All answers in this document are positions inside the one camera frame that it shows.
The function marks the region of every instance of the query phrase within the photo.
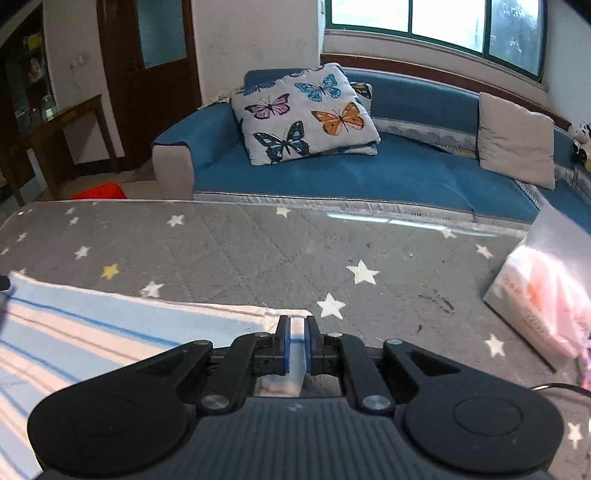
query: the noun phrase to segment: black cable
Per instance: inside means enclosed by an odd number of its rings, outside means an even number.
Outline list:
[[[537,392],[545,390],[546,388],[562,388],[564,390],[570,390],[571,392],[579,393],[587,398],[591,398],[591,391],[586,390],[578,385],[570,385],[568,383],[548,383],[544,385],[538,385],[537,387],[531,387],[531,390]]]

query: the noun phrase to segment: plastic bag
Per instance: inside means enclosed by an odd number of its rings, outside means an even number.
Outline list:
[[[587,348],[590,297],[591,236],[547,206],[505,261],[484,301],[561,370]]]

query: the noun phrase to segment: beige pillow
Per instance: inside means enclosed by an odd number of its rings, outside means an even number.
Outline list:
[[[508,100],[480,93],[480,166],[554,190],[554,121]]]

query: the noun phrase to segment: green window frame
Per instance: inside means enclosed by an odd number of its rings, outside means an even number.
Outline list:
[[[470,48],[466,48],[460,45],[456,45],[453,43],[449,43],[443,40],[438,40],[436,38],[425,37],[423,35],[413,34],[413,0],[408,0],[408,29],[407,31],[399,31],[399,30],[388,30],[385,28],[377,28],[377,27],[366,27],[364,25],[344,25],[344,24],[335,24],[332,21],[332,0],[325,0],[326,2],[326,28],[332,30],[352,30],[352,31],[366,31],[366,32],[374,32],[374,33],[382,33],[386,35],[393,35],[396,37],[405,37],[405,38],[414,38],[416,40],[422,40],[428,43],[433,43],[435,45],[440,45],[444,47],[449,47],[454,50],[462,51],[464,53],[469,53],[470,55],[474,55],[475,57],[479,57],[485,60],[492,61],[498,65],[504,66],[509,68],[525,77],[528,77],[531,80],[535,80],[536,82],[542,81],[542,76],[544,73],[544,60],[545,60],[545,51],[546,51],[546,33],[547,33],[547,25],[548,25],[548,5],[547,0],[542,0],[541,4],[541,20],[542,20],[542,36],[541,36],[541,47],[540,47],[540,59],[538,61],[538,72],[532,73],[528,70],[525,70],[513,63],[510,63],[504,59],[496,57],[490,53],[490,46],[491,46],[491,18],[492,18],[492,1],[493,0],[486,0],[485,1],[485,25],[484,25],[484,38],[483,38],[483,51],[472,50]]]

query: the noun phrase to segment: gray mattress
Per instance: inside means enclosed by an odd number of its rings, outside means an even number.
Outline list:
[[[35,203],[0,229],[0,271],[25,269],[37,280],[130,296],[153,281],[163,300],[307,309],[322,331],[369,346],[401,338],[527,387],[577,381],[575,365],[552,373],[481,300],[523,231],[304,204]],[[86,256],[76,255],[80,247],[89,247]],[[379,272],[365,276],[375,284],[355,283],[348,267],[360,261]],[[108,280],[103,268],[114,264],[118,273]],[[338,316],[322,316],[329,294],[344,304],[333,310]],[[492,357],[491,335],[504,342],[504,356]],[[307,378],[302,395],[337,392],[330,378]],[[589,408],[572,393],[548,396],[565,423],[551,471],[585,478]],[[567,435],[577,425],[582,438],[574,442]]]

